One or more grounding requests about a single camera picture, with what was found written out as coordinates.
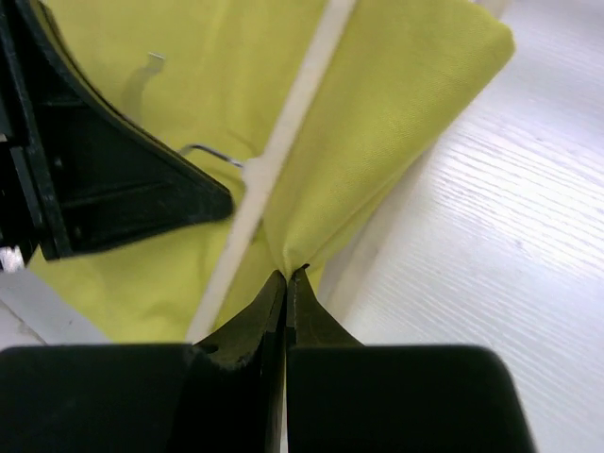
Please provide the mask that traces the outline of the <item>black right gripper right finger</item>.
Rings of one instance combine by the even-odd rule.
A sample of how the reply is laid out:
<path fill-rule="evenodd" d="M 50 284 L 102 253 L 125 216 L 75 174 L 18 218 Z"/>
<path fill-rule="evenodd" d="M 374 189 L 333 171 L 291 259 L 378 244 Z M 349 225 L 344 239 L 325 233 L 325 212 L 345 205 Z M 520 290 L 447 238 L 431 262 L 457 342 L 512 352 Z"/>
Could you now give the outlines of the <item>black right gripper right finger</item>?
<path fill-rule="evenodd" d="M 467 344 L 365 345 L 319 303 L 304 269 L 287 288 L 292 452 L 532 452 L 512 377 Z"/>

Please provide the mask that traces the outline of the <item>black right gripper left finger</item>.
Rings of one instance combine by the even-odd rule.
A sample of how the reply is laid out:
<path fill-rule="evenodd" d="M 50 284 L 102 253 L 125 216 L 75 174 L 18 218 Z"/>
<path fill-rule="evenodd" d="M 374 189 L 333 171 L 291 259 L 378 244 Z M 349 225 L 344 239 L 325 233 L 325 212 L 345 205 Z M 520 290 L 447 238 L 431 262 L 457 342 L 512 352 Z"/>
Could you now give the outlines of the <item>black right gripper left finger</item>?
<path fill-rule="evenodd" d="M 276 452 L 286 282 L 196 344 L 12 347 L 5 452 Z"/>

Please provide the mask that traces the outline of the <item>beige trouser hanger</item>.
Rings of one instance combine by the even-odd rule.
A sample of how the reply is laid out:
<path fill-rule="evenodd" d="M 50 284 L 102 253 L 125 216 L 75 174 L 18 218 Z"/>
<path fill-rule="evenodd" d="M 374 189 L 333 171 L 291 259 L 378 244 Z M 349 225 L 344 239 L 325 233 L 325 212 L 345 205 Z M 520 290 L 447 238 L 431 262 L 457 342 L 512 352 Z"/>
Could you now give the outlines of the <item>beige trouser hanger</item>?
<path fill-rule="evenodd" d="M 245 1 L 203 112 L 245 150 L 231 223 L 126 251 L 119 341 L 195 341 L 274 271 L 325 264 L 511 57 L 511 31 L 469 1 Z"/>

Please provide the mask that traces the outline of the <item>yellow trousers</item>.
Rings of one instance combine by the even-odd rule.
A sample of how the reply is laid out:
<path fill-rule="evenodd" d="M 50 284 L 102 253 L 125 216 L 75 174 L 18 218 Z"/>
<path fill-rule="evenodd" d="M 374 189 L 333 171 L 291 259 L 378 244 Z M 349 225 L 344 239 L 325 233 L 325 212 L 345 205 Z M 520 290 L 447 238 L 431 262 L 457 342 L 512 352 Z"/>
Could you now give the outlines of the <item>yellow trousers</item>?
<path fill-rule="evenodd" d="M 66 44 L 118 108 L 149 53 L 165 63 L 142 123 L 170 147 L 262 152 L 325 9 L 322 1 L 53 1 Z M 512 56 L 511 30 L 468 1 L 360 1 L 225 298 L 217 324 L 276 270 L 326 262 Z M 107 253 L 36 256 L 31 272 L 115 342 L 179 342 L 230 222 Z"/>

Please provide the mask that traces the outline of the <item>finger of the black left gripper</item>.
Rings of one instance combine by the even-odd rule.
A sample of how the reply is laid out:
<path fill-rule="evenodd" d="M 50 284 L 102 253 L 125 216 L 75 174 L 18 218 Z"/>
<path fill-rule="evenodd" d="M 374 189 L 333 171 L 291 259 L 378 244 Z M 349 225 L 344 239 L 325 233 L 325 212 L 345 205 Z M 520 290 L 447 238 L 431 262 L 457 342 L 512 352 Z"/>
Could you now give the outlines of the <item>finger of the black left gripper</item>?
<path fill-rule="evenodd" d="M 1 244 L 98 253 L 219 222 L 230 191 L 108 103 L 39 1 L 1 5 Z"/>

